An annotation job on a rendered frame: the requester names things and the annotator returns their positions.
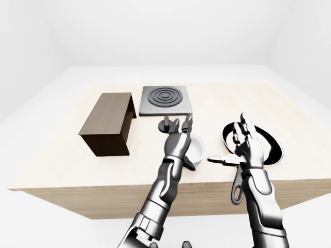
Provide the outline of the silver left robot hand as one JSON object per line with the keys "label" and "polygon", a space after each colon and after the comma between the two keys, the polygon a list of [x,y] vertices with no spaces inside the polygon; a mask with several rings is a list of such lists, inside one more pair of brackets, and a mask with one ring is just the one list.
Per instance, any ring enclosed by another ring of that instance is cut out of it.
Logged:
{"label": "silver left robot hand", "polygon": [[193,118],[192,114],[186,116],[182,124],[182,132],[179,132],[179,119],[175,119],[169,128],[169,137],[166,139],[164,145],[164,152],[166,156],[173,156],[181,159],[184,167],[190,171],[195,171],[194,164],[188,159],[186,153],[191,143]]}

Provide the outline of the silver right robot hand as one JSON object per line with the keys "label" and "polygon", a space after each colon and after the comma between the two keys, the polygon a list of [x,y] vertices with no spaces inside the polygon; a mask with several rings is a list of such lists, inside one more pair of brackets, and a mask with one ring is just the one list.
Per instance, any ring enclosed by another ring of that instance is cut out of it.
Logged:
{"label": "silver right robot hand", "polygon": [[263,148],[257,137],[257,131],[244,112],[240,115],[240,123],[233,124],[233,142],[236,145],[233,154],[211,156],[207,160],[224,166],[239,165],[243,170],[264,167]]}

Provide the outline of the white bowl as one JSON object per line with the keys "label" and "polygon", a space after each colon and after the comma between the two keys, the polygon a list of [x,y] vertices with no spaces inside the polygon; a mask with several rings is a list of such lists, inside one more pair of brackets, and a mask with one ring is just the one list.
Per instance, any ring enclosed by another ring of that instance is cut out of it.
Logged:
{"label": "white bowl", "polygon": [[201,136],[193,132],[190,133],[190,138],[191,142],[186,157],[197,168],[206,155],[206,143]]}

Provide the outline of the dark wooden cabinet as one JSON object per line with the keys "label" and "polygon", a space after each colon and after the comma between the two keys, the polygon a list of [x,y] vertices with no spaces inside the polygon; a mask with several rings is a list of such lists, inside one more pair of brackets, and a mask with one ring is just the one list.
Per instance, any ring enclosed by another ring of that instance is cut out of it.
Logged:
{"label": "dark wooden cabinet", "polygon": [[79,135],[97,157],[128,156],[128,135],[136,117],[130,92],[102,93]]}

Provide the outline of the round black stove knob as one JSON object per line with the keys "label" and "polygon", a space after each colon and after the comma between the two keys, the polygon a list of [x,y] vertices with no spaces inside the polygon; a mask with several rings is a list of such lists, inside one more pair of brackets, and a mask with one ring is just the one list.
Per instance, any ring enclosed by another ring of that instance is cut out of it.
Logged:
{"label": "round black stove knob", "polygon": [[158,130],[162,133],[169,134],[171,132],[174,122],[165,116],[164,119],[158,124]]}

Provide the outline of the black frying pan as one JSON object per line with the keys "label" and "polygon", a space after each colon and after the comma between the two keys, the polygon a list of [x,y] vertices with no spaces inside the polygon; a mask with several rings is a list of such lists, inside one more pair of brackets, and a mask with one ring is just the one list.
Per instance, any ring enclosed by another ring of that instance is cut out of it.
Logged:
{"label": "black frying pan", "polygon": [[[265,129],[255,126],[256,132],[259,133],[263,140],[268,142],[270,145],[269,152],[267,155],[264,156],[264,165],[274,165],[277,164],[283,158],[283,147],[278,139],[272,135],[270,132],[266,131]],[[233,131],[233,122],[227,124],[222,131],[222,140],[224,145],[226,146],[227,150],[230,152],[230,155],[234,154],[234,151],[230,149],[229,145],[227,144],[227,137]],[[239,205],[243,198],[244,193],[242,191],[242,168],[239,164],[234,164],[236,167],[237,172],[233,181],[232,191],[231,191],[231,202],[234,205]]]}

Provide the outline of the flat dark stove plate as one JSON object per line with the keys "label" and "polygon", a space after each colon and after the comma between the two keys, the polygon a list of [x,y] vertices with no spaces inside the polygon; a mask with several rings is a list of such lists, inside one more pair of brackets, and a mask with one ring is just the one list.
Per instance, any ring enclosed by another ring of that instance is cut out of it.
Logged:
{"label": "flat dark stove plate", "polygon": [[139,116],[176,116],[192,114],[186,86],[144,86]]}

